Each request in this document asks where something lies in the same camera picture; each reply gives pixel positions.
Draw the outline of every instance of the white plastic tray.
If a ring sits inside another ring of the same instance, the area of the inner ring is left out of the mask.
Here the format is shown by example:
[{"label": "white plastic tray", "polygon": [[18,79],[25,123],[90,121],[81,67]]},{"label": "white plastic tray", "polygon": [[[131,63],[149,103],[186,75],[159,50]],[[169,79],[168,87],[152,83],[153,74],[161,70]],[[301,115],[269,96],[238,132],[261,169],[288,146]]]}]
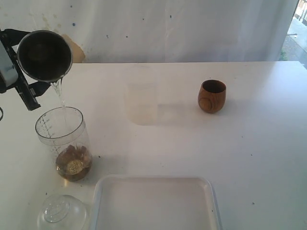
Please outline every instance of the white plastic tray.
[{"label": "white plastic tray", "polygon": [[114,175],[96,185],[90,230],[219,230],[217,213],[204,179]]}]

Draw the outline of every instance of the cup rim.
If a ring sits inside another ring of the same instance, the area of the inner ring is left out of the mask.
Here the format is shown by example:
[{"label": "cup rim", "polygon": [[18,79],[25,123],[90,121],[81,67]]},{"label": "cup rim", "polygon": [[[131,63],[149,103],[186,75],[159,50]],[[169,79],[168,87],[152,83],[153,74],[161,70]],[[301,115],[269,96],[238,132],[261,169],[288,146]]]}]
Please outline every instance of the cup rim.
[{"label": "cup rim", "polygon": [[[220,88],[217,92],[214,92],[213,90],[210,90],[208,89],[207,86],[205,86],[205,84],[210,84],[210,83],[215,83],[217,84],[217,86]],[[210,93],[222,93],[226,90],[226,85],[221,82],[220,80],[215,80],[215,79],[209,79],[209,80],[205,80],[202,84],[201,84],[201,87],[207,91],[207,92],[210,92]]]},{"label": "cup rim", "polygon": [[80,126],[82,125],[82,123],[83,123],[83,121],[84,121],[84,117],[83,117],[82,112],[81,112],[79,109],[77,109],[77,108],[70,107],[70,106],[66,106],[66,108],[75,109],[76,111],[78,111],[78,112],[81,114],[81,122],[80,122],[80,124],[79,124],[72,132],[70,132],[70,133],[68,133],[68,134],[66,134],[66,135],[64,135],[64,136],[61,136],[61,137],[52,138],[52,137],[45,137],[45,136],[42,136],[42,135],[39,134],[39,132],[38,132],[38,130],[37,130],[37,123],[38,123],[38,121],[39,121],[44,115],[46,115],[47,113],[49,113],[49,112],[51,112],[51,111],[53,111],[53,110],[62,109],[62,108],[63,108],[63,107],[57,107],[57,108],[50,109],[50,110],[48,110],[47,112],[45,112],[43,115],[41,115],[41,116],[38,118],[38,120],[37,120],[36,123],[35,123],[35,131],[36,131],[36,133],[37,133],[40,137],[42,137],[42,138],[44,138],[44,139],[56,140],[56,139],[60,139],[60,138],[63,138],[63,137],[67,137],[67,136],[69,136],[70,134],[74,133],[76,130],[78,130],[78,129],[80,128]]}]

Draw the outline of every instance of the wooden bowl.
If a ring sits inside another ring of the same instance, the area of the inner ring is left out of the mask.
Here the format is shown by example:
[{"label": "wooden bowl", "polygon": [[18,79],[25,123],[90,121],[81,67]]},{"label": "wooden bowl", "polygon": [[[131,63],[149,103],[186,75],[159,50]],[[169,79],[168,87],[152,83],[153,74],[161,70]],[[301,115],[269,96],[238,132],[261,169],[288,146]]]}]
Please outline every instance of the wooden bowl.
[{"label": "wooden bowl", "polygon": [[219,80],[206,80],[201,84],[198,105],[210,114],[222,109],[226,100],[226,85]]}]

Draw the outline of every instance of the white curtain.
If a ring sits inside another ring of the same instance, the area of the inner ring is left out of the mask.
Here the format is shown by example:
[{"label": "white curtain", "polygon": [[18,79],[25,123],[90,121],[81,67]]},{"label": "white curtain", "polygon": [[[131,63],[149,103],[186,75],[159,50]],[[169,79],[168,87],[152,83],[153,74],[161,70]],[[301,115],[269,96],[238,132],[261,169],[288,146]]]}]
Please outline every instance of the white curtain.
[{"label": "white curtain", "polygon": [[2,0],[0,27],[67,34],[84,62],[274,61],[297,0]]}]

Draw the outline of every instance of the wood grain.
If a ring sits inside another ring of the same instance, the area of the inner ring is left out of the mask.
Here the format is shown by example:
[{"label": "wood grain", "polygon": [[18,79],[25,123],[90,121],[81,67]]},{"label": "wood grain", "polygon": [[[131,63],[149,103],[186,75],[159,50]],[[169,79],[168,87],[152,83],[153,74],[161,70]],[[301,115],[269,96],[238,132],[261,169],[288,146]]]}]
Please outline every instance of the wood grain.
[{"label": "wood grain", "polygon": [[218,80],[207,80],[201,84],[198,105],[210,114],[220,111],[226,100],[226,85]]}]

